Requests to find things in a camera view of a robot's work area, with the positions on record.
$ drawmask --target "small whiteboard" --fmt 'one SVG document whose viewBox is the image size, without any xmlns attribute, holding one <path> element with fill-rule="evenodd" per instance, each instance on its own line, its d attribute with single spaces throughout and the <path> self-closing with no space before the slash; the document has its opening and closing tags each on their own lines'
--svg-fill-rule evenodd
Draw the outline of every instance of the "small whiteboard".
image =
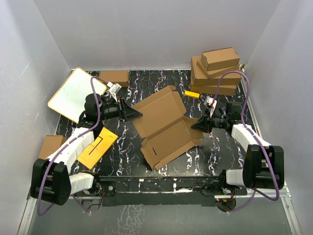
<svg viewBox="0 0 313 235">
<path fill-rule="evenodd" d="M 85 98 L 92 93 L 90 78 L 90 74 L 76 68 L 48 102 L 48 106 L 78 123 L 80 114 L 85 110 Z M 93 79 L 92 82 L 96 93 L 104 94 L 107 86 L 97 79 Z"/>
</svg>

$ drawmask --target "black marble table surface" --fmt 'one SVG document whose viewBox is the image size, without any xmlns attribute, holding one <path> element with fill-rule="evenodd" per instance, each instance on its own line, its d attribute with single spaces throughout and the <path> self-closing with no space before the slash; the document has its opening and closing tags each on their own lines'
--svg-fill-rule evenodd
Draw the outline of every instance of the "black marble table surface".
<svg viewBox="0 0 313 235">
<path fill-rule="evenodd" d="M 99 71 L 89 73 L 99 75 Z M 202 103 L 208 95 L 201 95 L 199 99 L 184 96 L 184 91 L 190 89 L 190 70 L 132 70 L 130 86 L 122 88 L 119 96 L 123 97 L 129 105 L 134 105 L 168 85 L 176 86 L 176 91 L 179 92 L 187 110 L 185 116 L 200 118 L 205 109 Z M 218 102 L 224 106 L 227 101 L 239 101 L 243 104 L 244 98 L 244 91 L 239 84 L 234 96 L 219 95 Z M 245 110 L 245 119 L 252 123 L 248 108 Z M 210 134 L 204 134 L 201 145 L 188 150 L 158 171 L 150 170 L 140 151 L 143 139 L 140 138 L 133 123 L 120 122 L 117 118 L 103 123 L 119 138 L 92 169 L 102 176 L 205 177 L 218 175 L 223 169 L 243 167 L 245 152 L 240 144 L 234 141 L 225 130 L 215 129 Z M 75 128 L 75 123 L 61 116 L 56 134 L 68 138 Z M 78 173 L 81 170 L 88 169 L 76 161 L 71 173 Z"/>
</svg>

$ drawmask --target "flattened cardboard box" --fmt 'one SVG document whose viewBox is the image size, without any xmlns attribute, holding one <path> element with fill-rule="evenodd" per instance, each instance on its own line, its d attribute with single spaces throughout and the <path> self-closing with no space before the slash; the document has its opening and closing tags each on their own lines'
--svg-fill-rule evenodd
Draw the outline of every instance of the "flattened cardboard box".
<svg viewBox="0 0 313 235">
<path fill-rule="evenodd" d="M 192 81 L 191 85 L 196 86 L 216 86 L 221 76 L 207 78 L 202 70 L 197 65 L 197 61 L 200 60 L 201 56 L 193 56 L 191 58 L 191 74 Z M 241 75 L 238 73 L 227 74 L 221 81 L 220 85 L 238 85 L 241 81 Z"/>
<path fill-rule="evenodd" d="M 219 94 L 233 96 L 235 94 L 236 88 L 236 85 L 220 85 Z M 216 90 L 217 86 L 190 86 L 190 91 L 196 93 L 215 94 Z"/>
<path fill-rule="evenodd" d="M 167 86 L 132 107 L 143 116 L 133 121 L 142 142 L 141 152 L 151 168 L 162 166 L 200 144 L 203 134 L 191 129 L 196 118 L 187 118 L 175 86 Z"/>
<path fill-rule="evenodd" d="M 112 83 L 118 83 L 122 87 L 129 86 L 129 71 L 101 71 L 99 77 Z"/>
<path fill-rule="evenodd" d="M 239 68 L 239 65 L 235 65 L 235 66 L 231 66 L 231 67 L 227 67 L 227 68 L 223 68 L 219 70 L 206 71 L 200 60 L 197 61 L 197 65 L 199 66 L 199 68 L 202 70 L 202 72 L 207 78 L 217 77 L 217 76 L 223 75 L 226 72 L 234 71 Z"/>
<path fill-rule="evenodd" d="M 38 158 L 46 159 L 67 141 L 63 136 L 46 136 Z"/>
<path fill-rule="evenodd" d="M 235 66 L 239 63 L 239 56 L 234 48 L 204 51 L 201 56 L 201 63 L 206 71 L 219 70 Z"/>
</svg>

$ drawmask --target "yellow block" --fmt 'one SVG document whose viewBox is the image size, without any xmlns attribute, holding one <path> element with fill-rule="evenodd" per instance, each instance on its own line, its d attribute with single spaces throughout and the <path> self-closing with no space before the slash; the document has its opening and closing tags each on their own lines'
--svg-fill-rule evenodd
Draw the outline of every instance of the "yellow block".
<svg viewBox="0 0 313 235">
<path fill-rule="evenodd" d="M 185 91 L 185 96 L 189 96 L 189 97 L 193 97 L 193 98 L 199 99 L 200 94 L 199 93 L 195 93 L 195 92 Z"/>
<path fill-rule="evenodd" d="M 78 161 L 88 169 L 93 169 L 100 158 L 114 144 L 118 136 L 106 128 L 103 128 L 99 136 L 88 145 L 78 157 Z"/>
</svg>

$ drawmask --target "white enclosure wall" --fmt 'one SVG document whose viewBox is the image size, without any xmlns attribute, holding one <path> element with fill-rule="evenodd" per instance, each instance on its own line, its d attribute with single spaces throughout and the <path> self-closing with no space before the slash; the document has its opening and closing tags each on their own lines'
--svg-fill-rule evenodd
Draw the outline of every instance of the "white enclosure wall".
<svg viewBox="0 0 313 235">
<path fill-rule="evenodd" d="M 313 234 L 313 2 L 281 1 L 246 73 L 267 141 L 285 151 L 285 177 L 300 227 Z"/>
<path fill-rule="evenodd" d="M 47 102 L 70 73 L 33 0 L 0 7 L 0 234 L 16 234 L 32 165 L 58 114 Z"/>
<path fill-rule="evenodd" d="M 71 68 L 185 69 L 234 47 L 246 63 L 279 0 L 34 0 Z"/>
</svg>

